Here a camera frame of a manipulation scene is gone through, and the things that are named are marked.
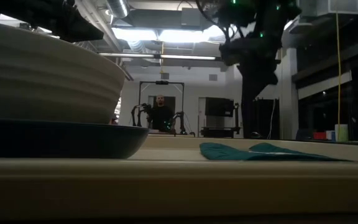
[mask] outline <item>black shirt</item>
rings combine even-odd
[[[153,124],[152,128],[160,131],[169,131],[167,124],[171,118],[173,118],[172,110],[167,106],[156,106],[152,109],[150,116]]]

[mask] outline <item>white bowl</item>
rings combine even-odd
[[[0,24],[0,118],[107,124],[124,77],[94,52]]]

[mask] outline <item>dark blue plate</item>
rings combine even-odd
[[[127,159],[147,128],[0,119],[0,157]]]

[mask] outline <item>teal cloth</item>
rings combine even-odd
[[[241,151],[230,146],[217,143],[200,144],[201,154],[211,160],[227,161],[347,161],[334,159],[317,154],[308,154],[274,146],[269,143],[260,143],[249,148],[250,151]]]

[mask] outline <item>man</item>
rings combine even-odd
[[[171,124],[171,130],[167,128],[171,118],[173,118],[173,111],[165,106],[165,98],[163,95],[158,95],[155,100],[156,106],[152,109],[150,116],[147,116],[147,120],[152,122],[152,129],[156,129],[162,132],[169,132],[175,130],[175,122]]]

